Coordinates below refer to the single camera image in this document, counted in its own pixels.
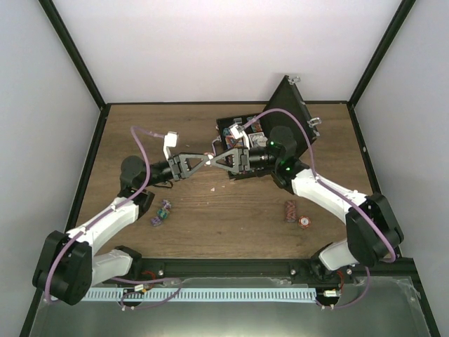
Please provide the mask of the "black poker set case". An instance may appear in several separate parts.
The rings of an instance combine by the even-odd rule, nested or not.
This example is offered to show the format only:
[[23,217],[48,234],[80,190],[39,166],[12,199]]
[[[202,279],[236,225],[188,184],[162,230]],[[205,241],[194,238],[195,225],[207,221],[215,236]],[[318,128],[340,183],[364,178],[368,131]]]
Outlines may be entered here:
[[[279,108],[292,114],[291,117],[282,112],[267,114],[251,124],[245,132],[264,133],[269,145],[272,135],[277,136],[282,131],[290,131],[296,142],[294,157],[301,157],[318,137],[316,122],[313,121],[302,96],[295,84],[295,80],[285,75],[274,91],[264,111]],[[250,141],[250,170],[243,173],[228,173],[230,180],[240,180],[252,177],[261,177],[274,170],[276,160],[264,152],[266,147],[258,147],[255,141]]]

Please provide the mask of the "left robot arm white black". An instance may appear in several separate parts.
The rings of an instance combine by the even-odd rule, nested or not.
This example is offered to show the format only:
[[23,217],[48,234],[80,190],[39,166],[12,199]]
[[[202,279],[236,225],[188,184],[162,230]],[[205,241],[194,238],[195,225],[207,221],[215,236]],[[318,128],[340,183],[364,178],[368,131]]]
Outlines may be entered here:
[[[190,166],[190,159],[199,160]],[[168,161],[149,164],[138,156],[122,161],[120,191],[114,201],[92,219],[68,232],[51,232],[43,244],[32,278],[47,302],[75,305],[89,288],[115,277],[134,284],[143,275],[142,255],[118,246],[102,255],[98,251],[118,232],[140,219],[151,206],[154,193],[146,187],[187,178],[212,159],[211,154],[179,154]]]

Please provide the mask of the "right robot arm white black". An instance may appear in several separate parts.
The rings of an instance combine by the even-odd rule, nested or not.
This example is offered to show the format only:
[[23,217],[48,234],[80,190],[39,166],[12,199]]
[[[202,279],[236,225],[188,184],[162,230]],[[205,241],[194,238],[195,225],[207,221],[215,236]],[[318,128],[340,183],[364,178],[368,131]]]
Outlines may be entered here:
[[310,164],[296,157],[297,142],[285,126],[275,127],[265,147],[236,147],[207,163],[240,173],[263,167],[271,169],[274,182],[289,193],[314,202],[343,222],[347,237],[318,250],[311,258],[314,279],[329,282],[341,267],[373,267],[396,260],[396,247],[403,233],[387,198],[344,188],[319,175]]

